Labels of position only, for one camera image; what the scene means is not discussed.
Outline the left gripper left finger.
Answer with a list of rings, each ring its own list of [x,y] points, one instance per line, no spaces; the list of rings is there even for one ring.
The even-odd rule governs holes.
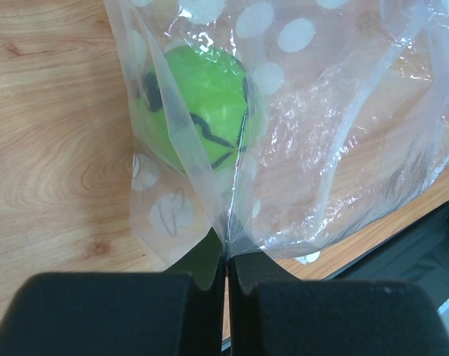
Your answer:
[[[0,324],[0,355],[220,355],[225,256],[215,231],[162,272],[29,278]]]

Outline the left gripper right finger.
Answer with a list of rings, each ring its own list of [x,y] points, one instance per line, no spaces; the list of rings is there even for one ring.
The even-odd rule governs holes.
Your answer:
[[[300,280],[262,252],[231,258],[228,279],[234,355],[449,355],[416,284]]]

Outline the clear dotted zip bag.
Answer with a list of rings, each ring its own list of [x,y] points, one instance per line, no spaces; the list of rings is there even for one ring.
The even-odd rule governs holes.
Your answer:
[[[449,165],[449,1],[106,1],[133,132],[130,230],[163,271],[209,231],[224,256],[302,257],[423,194]],[[217,47],[262,123],[215,172],[164,53]],[[136,137],[152,64],[169,166]]]

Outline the green fake fruit black stripe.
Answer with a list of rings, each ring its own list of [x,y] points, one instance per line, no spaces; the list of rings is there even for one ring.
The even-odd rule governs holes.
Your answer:
[[[246,67],[217,47],[179,46],[164,53],[211,168],[235,164],[262,123],[256,86]],[[156,69],[149,64],[136,94],[136,137],[172,168],[183,166],[169,136]]]

